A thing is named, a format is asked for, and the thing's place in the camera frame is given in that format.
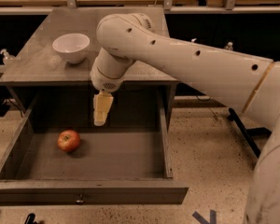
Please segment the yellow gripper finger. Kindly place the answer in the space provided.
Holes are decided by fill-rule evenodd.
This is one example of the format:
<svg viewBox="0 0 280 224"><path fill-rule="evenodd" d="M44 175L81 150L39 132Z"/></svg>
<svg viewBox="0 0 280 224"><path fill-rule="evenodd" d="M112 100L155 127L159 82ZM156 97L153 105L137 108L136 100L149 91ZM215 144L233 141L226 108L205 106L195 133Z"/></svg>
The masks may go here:
<svg viewBox="0 0 280 224"><path fill-rule="evenodd" d="M106 91L100 91L93 97L93 118L95 126L103 126L113 104L113 96Z"/></svg>

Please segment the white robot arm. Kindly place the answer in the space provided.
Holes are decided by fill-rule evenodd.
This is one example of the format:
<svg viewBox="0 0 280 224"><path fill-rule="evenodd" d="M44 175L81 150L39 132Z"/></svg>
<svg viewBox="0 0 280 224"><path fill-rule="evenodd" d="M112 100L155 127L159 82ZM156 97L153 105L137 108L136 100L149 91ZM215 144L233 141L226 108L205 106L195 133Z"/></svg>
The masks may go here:
<svg viewBox="0 0 280 224"><path fill-rule="evenodd" d="M145 14L111 14L100 20L101 47L91 69L98 94L94 123L105 123L130 66L140 61L211 96L271 131L245 205L244 224L280 224L280 63L157 35Z"/></svg>

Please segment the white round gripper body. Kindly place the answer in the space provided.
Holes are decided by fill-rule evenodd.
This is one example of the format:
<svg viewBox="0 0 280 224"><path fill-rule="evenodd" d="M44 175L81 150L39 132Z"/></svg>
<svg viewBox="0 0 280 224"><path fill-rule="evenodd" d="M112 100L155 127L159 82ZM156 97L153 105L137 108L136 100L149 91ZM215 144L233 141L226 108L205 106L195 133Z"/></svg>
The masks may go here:
<svg viewBox="0 0 280 224"><path fill-rule="evenodd" d="M127 70L134 64L134 60L120 58L100 49L91 69L91 82L98 91L117 91L123 82Z"/></svg>

